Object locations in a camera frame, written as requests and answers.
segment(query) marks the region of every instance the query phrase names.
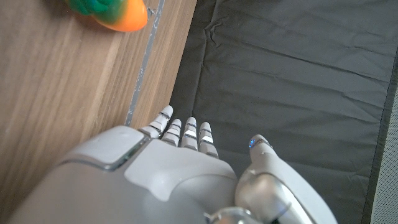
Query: gray fabric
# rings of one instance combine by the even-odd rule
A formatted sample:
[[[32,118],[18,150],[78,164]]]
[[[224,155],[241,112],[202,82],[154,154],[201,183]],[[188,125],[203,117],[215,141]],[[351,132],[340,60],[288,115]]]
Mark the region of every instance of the gray fabric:
[[[394,99],[379,182],[373,203],[373,224],[398,222],[398,94]]]
[[[397,9],[396,0],[199,0],[170,102],[175,116],[208,121],[238,175],[250,163],[250,138],[265,136],[339,223],[361,223]]]

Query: robot finger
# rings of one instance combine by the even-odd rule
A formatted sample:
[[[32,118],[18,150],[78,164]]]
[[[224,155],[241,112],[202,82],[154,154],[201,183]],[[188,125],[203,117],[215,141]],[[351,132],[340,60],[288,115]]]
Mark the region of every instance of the robot finger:
[[[171,106],[166,106],[151,122],[148,126],[140,129],[143,133],[149,135],[152,138],[159,138],[162,135],[170,117],[173,115],[173,108]]]
[[[169,130],[164,133],[162,140],[173,145],[178,146],[180,141],[181,121],[175,119],[169,127]]]
[[[188,118],[185,124],[184,134],[181,140],[181,147],[198,150],[197,142],[197,121],[195,118]]]
[[[250,140],[249,148],[252,162],[264,153],[273,154],[275,156],[277,155],[269,142],[260,134],[255,135]]]
[[[200,126],[199,151],[218,159],[218,153],[216,147],[214,147],[213,136],[211,135],[210,124],[207,122],[204,122]]]

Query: toy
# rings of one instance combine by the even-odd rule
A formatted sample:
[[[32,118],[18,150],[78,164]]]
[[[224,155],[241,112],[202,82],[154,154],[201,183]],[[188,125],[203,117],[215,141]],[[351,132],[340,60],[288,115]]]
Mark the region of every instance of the toy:
[[[101,25],[116,31],[137,31],[148,21],[147,9],[142,0],[66,0],[66,2],[73,11],[93,16]]]

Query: robotic hand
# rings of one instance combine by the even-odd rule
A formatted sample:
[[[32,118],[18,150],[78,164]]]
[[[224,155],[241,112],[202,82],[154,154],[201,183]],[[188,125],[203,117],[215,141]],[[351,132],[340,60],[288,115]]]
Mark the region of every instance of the robotic hand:
[[[10,223],[336,223],[265,138],[251,139],[252,164],[238,182],[218,159],[208,123],[197,136],[189,118],[180,147],[179,119],[164,133],[172,112],[167,106],[138,131],[118,126],[76,147]]]

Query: wooden surface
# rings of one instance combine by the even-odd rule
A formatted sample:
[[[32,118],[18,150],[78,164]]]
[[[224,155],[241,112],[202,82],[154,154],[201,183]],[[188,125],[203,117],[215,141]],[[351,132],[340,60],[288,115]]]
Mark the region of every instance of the wooden surface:
[[[180,65],[182,52],[189,29],[185,27],[191,21],[196,4],[193,1],[166,1],[164,14],[160,20],[154,50],[151,52],[142,90],[134,110],[131,126],[139,128],[148,124],[156,114],[170,101],[175,78]]]
[[[159,0],[145,0],[156,9]],[[166,0],[133,126],[169,102],[196,0]],[[0,1],[0,223],[78,143],[124,124],[154,18],[104,29],[58,0]],[[137,121],[141,114],[142,123]]]

